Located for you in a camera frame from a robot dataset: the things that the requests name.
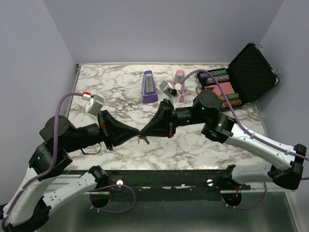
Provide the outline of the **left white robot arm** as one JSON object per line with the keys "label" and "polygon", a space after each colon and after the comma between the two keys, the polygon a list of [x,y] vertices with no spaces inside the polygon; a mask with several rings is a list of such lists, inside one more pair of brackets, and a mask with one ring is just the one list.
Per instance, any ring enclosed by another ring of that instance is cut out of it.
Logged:
{"label": "left white robot arm", "polygon": [[46,193],[50,184],[72,163],[70,152],[104,143],[108,150],[137,136],[139,130],[121,123],[107,110],[96,116],[97,123],[75,127],[65,116],[50,118],[40,136],[39,145],[28,162],[19,190],[1,209],[5,232],[34,232],[44,225],[60,206],[88,191],[109,189],[109,176],[99,166],[60,189]]}

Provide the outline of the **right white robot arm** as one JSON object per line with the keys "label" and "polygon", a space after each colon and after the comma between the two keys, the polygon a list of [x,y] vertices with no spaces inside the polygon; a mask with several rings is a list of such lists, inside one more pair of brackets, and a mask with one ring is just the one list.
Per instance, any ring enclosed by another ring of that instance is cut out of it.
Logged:
{"label": "right white robot arm", "polygon": [[237,122],[235,117],[220,112],[223,101],[210,90],[201,91],[190,107],[175,108],[170,100],[160,102],[155,116],[140,131],[140,137],[171,138],[177,127],[204,124],[201,133],[213,142],[232,145],[264,160],[249,166],[229,165],[222,177],[227,189],[249,182],[273,182],[296,190],[302,180],[306,147],[285,145]]}

